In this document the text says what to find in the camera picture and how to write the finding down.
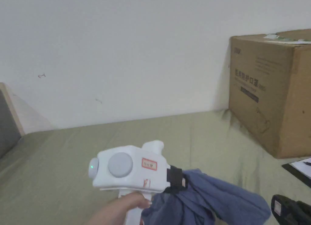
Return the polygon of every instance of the cardboard box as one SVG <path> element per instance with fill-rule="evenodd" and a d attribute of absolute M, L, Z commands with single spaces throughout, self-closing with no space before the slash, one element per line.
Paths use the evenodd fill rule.
<path fill-rule="evenodd" d="M 231 38 L 229 108 L 275 158 L 311 156 L 311 29 L 265 37 Z"/>

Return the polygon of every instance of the hand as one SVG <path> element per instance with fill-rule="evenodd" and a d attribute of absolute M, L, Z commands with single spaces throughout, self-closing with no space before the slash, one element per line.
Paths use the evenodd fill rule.
<path fill-rule="evenodd" d="M 88 225 L 123 225 L 126 213 L 137 207 L 146 209 L 150 207 L 150 201 L 138 192 L 127 194 L 110 202 L 99 212 L 95 213 Z"/>

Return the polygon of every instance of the gray circular button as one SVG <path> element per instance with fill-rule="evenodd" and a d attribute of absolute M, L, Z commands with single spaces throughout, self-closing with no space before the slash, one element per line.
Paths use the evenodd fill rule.
<path fill-rule="evenodd" d="M 93 158 L 89 164 L 89 177 L 95 179 L 98 171 L 99 160 L 98 158 Z"/>
<path fill-rule="evenodd" d="M 119 152 L 114 154 L 108 161 L 109 172 L 117 178 L 125 177 L 132 171 L 133 160 L 129 154 Z"/>

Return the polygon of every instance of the white handheld device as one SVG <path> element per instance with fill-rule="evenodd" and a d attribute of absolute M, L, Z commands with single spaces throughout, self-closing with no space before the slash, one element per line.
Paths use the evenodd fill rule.
<path fill-rule="evenodd" d="M 163 142 L 155 140 L 145 143 L 142 148 L 121 146 L 99 152 L 89 165 L 93 186 L 100 190 L 119 190 L 119 197 L 140 191 L 151 200 L 152 194 L 161 193 L 171 186 L 167 176 L 171 166 L 161 155 L 163 148 Z M 180 184 L 185 187 L 184 178 Z M 141 213 L 139 208 L 130 210 L 125 224 L 139 225 Z"/>

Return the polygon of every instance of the small mark on wall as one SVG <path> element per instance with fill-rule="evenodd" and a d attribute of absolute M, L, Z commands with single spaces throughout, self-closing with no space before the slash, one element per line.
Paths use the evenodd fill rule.
<path fill-rule="evenodd" d="M 100 99 L 95 98 L 96 101 L 98 101 L 99 103 L 103 103 Z"/>

